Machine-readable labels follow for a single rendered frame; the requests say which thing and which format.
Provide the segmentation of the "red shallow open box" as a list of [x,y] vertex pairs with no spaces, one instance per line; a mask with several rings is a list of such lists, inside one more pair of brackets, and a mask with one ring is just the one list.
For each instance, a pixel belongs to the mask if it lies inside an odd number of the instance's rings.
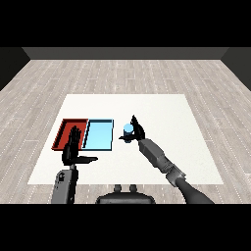
[[51,149],[54,151],[63,151],[69,141],[71,129],[76,126],[80,131],[78,150],[81,150],[87,123],[88,119],[63,119]]

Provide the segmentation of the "light blue shallow open box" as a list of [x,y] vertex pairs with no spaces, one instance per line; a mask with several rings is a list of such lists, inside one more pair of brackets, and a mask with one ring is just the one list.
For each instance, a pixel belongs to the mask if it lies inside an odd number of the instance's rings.
[[83,151],[111,151],[114,121],[112,119],[90,119],[87,124],[81,149]]

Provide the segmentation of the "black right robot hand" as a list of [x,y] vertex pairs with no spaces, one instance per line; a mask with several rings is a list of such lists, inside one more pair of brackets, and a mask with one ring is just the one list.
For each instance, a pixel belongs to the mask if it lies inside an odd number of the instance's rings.
[[145,131],[139,124],[136,116],[132,116],[130,125],[132,126],[132,132],[125,132],[121,139],[124,141],[141,140],[145,138]]

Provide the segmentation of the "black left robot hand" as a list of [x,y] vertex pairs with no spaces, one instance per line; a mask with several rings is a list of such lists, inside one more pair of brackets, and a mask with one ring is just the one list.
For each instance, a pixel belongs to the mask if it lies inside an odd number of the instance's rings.
[[69,133],[69,140],[65,144],[62,162],[65,166],[71,166],[73,164],[89,164],[93,161],[97,161],[97,157],[87,157],[78,155],[78,144],[80,141],[81,130],[75,125],[71,128]]

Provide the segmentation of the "dark grey robot body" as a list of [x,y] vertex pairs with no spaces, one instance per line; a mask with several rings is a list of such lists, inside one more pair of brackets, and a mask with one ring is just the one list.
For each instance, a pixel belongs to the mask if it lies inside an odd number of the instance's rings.
[[114,191],[99,196],[96,204],[155,204],[155,200],[150,195],[139,193],[135,184],[129,186],[129,192],[122,192],[122,186],[116,184]]

